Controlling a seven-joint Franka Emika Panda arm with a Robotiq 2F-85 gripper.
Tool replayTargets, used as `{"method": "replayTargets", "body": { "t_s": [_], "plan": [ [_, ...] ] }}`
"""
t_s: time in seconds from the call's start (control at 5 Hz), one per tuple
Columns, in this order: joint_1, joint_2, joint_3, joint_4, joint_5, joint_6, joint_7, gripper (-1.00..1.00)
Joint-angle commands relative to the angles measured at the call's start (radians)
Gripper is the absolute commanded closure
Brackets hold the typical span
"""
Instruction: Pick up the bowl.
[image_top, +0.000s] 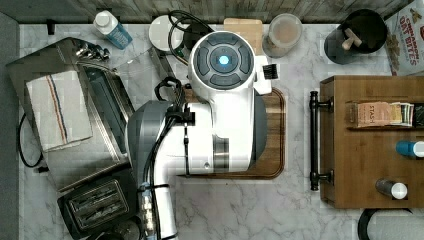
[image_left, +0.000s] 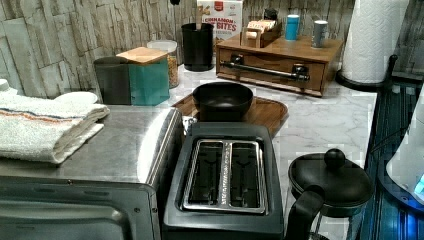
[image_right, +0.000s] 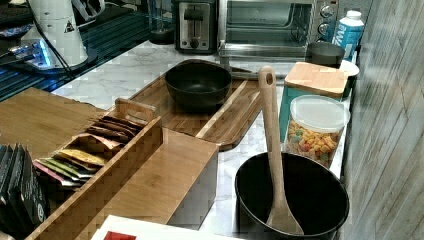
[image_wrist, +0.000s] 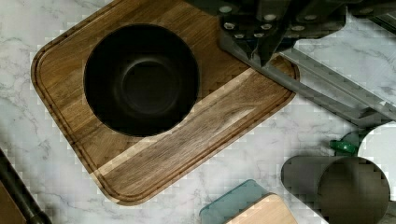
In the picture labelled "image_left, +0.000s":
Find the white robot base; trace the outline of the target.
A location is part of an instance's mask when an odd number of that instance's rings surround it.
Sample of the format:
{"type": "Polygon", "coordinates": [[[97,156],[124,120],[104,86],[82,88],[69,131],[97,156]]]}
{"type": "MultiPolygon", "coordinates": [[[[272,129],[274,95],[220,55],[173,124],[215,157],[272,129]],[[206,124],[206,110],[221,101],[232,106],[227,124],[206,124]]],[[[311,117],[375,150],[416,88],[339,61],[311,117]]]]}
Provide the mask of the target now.
{"type": "Polygon", "coordinates": [[[411,123],[396,153],[386,165],[388,176],[423,204],[424,94],[420,91],[411,123]]]}

